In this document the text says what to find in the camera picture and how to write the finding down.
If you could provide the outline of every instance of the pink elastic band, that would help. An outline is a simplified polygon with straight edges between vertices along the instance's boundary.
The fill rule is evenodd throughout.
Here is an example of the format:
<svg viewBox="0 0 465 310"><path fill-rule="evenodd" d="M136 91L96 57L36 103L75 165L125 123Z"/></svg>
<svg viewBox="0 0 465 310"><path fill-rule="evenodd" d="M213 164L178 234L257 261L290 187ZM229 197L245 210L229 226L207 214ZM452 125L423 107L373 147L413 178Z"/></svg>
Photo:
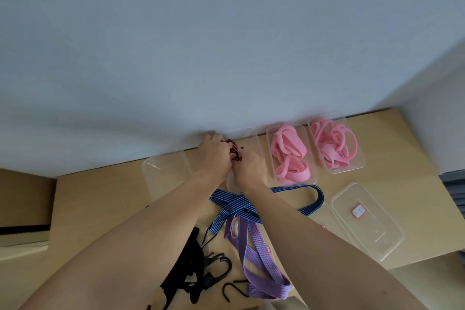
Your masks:
<svg viewBox="0 0 465 310"><path fill-rule="evenodd" d="M328 169L348 167L350 160L357 154L357 139L352 131L333 120L321 120L310 125L321 156ZM346 145L346 132L353 137L353 152Z"/></svg>
<svg viewBox="0 0 465 310"><path fill-rule="evenodd" d="M271 154L280 163L275 171L279 183L301 183L310 178L307 163L301 161L307 154L307 148L293 126L283 125L276 131L271 143Z"/></svg>

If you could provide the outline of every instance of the person's right arm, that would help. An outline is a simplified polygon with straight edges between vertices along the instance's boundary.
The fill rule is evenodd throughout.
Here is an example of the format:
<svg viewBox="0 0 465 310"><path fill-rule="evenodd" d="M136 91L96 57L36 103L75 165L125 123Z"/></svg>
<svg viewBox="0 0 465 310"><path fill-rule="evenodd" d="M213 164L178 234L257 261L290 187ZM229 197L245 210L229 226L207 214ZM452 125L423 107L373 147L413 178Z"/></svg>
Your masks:
<svg viewBox="0 0 465 310"><path fill-rule="evenodd" d="M312 309L427 310L377 262L288 205L266 185L264 159L241 151L236 181L287 275Z"/></svg>

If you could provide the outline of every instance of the wooden table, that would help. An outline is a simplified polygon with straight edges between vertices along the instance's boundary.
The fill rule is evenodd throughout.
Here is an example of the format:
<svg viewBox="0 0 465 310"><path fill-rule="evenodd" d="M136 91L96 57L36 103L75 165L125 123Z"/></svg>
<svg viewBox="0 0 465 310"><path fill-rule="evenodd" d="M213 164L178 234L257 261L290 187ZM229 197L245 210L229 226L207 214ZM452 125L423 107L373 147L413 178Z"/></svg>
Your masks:
<svg viewBox="0 0 465 310"><path fill-rule="evenodd" d="M392 269L465 248L465 221L400 112L390 109L355 116L348 122L365 154L366 166L336 175L318 167L317 185L329 201L350 182L363 184L403 229L404 242L382 261L382 266ZM269 164L266 138L259 139ZM188 150L186 155L195 166L197 150ZM151 201L141 163L142 160L127 162L58 178L48 251L49 274ZM274 179L270 186L277 186ZM280 196L294 207L315 200L315 194L306 189L283 192ZM219 211L211 202L202 211L197 223L202 235ZM265 233L264 239L270 245ZM234 289L228 289L232 302L224 300L222 285L244 278L239 257L221 237L214 239L209 248L208 253L224 252L230 257L233 271L226 280L203 292L192 309L244 309L259 304L259 300L243 298ZM272 246L271 252L282 269ZM224 266L214 265L212 273L222 273ZM161 308L164 302L161 290L155 290L153 309ZM188 303L188 295L178 291L170 309L183 309Z"/></svg>

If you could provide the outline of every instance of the forearm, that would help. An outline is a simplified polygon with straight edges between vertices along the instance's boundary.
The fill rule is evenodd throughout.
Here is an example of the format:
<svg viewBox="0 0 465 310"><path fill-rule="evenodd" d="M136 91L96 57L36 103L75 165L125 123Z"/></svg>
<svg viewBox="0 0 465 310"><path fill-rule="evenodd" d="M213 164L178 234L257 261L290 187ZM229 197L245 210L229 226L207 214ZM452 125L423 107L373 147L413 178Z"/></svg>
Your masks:
<svg viewBox="0 0 465 310"><path fill-rule="evenodd" d="M426 308L377 262L266 186L245 191L289 278L317 309Z"/></svg>
<svg viewBox="0 0 465 310"><path fill-rule="evenodd" d="M195 173L70 260L22 309L144 309L220 182Z"/></svg>

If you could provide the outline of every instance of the label sticker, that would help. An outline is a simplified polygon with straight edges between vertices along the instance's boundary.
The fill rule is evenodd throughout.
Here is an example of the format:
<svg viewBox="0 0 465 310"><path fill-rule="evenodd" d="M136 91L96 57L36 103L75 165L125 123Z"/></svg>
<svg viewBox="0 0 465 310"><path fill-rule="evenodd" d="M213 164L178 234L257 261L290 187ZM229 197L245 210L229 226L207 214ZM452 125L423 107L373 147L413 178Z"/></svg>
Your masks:
<svg viewBox="0 0 465 310"><path fill-rule="evenodd" d="M366 212L365 207L359 203L355 208L352 210L352 214L355 216L355 218L360 218L363 216L363 213Z"/></svg>

